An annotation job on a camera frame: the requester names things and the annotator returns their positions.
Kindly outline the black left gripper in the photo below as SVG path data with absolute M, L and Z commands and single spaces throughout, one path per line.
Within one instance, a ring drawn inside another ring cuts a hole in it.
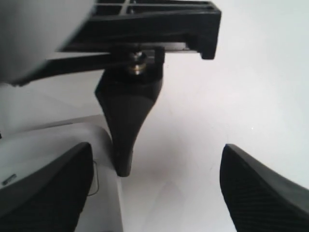
M 9 83 L 105 69 L 95 96 L 111 133 L 114 168 L 127 177 L 162 88 L 165 52 L 214 59 L 221 18 L 209 0 L 12 0 Z

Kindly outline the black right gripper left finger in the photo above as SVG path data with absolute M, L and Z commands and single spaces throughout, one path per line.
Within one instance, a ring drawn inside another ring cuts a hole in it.
M 93 180 L 93 153 L 79 143 L 24 177 L 1 180 L 2 232 L 75 231 Z

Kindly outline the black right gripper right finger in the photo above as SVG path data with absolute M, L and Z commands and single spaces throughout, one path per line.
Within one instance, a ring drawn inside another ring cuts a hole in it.
M 309 190 L 233 144 L 223 148 L 220 188 L 238 232 L 307 232 Z

